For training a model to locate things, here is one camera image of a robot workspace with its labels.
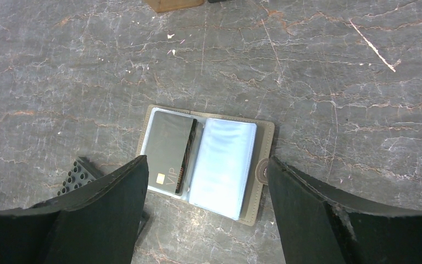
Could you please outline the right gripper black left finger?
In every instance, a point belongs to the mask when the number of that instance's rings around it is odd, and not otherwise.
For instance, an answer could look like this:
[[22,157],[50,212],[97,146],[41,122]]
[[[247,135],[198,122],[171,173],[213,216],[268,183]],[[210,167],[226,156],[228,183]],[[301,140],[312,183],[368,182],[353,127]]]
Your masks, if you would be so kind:
[[0,210],[0,263],[130,263],[147,186],[141,155],[67,194]]

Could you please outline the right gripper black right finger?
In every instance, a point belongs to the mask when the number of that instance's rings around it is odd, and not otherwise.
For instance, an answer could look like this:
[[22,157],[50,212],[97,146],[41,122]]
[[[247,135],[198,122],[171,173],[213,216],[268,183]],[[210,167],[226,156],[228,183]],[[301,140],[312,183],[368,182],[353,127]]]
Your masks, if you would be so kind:
[[422,263],[422,211],[350,194],[275,156],[267,176],[286,263]]

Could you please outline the grey blue card holder wallet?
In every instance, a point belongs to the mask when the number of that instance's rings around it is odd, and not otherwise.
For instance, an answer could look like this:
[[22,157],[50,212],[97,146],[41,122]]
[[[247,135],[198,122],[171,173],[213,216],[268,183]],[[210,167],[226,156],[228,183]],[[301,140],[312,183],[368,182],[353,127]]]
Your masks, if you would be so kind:
[[275,125],[272,122],[150,105],[137,154],[144,155],[153,113],[173,112],[198,120],[181,195],[150,191],[248,226],[256,222]]

